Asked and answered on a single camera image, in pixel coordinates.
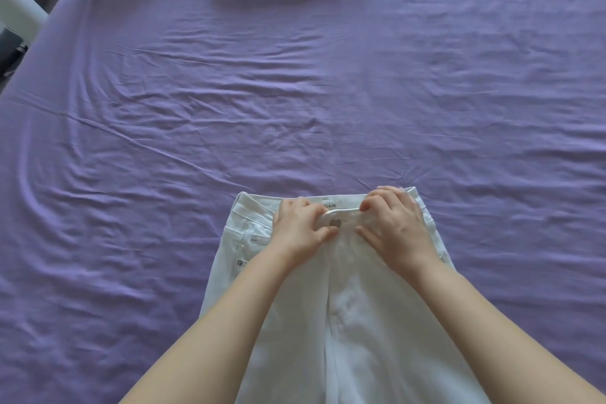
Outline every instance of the left hand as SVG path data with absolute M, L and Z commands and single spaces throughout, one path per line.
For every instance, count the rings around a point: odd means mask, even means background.
M 338 227 L 313 229 L 318 216 L 326 208 L 321 203 L 311 203 L 299 197 L 296 200 L 282 200 L 273 216 L 273 231 L 268 248 L 282 255 L 292 270 L 311 259 L 318 247 L 339 233 Z

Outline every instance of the purple bed sheet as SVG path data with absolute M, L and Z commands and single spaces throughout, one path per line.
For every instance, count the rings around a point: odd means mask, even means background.
M 0 401 L 119 400 L 236 194 L 417 186 L 606 391 L 604 0 L 60 0 L 0 98 Z

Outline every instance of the bed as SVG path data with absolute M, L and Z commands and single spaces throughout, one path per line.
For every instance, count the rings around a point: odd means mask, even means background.
M 606 392 L 604 0 L 60 0 L 0 97 L 0 401 L 117 402 L 240 191 L 416 186 Z

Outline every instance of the floor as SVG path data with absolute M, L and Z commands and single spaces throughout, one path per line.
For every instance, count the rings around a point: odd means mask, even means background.
M 58 0 L 49 0 L 49 2 L 47 4 L 45 4 L 42 8 L 44 8 L 48 13 L 50 13 L 53 10 L 53 8 L 55 7 L 55 4 L 57 3 L 57 1 Z M 4 90 L 4 87 L 9 82 L 11 75 L 15 72 L 17 67 L 19 67 L 19 64 L 21 63 L 22 58 L 23 58 L 23 56 L 21 56 L 14 63 L 14 65 L 11 67 L 11 69 L 3 77 L 0 77 L 0 92 L 2 92 Z

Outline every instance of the right hand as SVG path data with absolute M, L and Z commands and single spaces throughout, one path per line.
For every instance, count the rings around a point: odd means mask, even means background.
M 426 268 L 442 263 L 419 204 L 404 189 L 377 187 L 360 204 L 360 211 L 369 209 L 379 219 L 381 236 L 363 226 L 356 227 L 356 232 L 408 283 Z

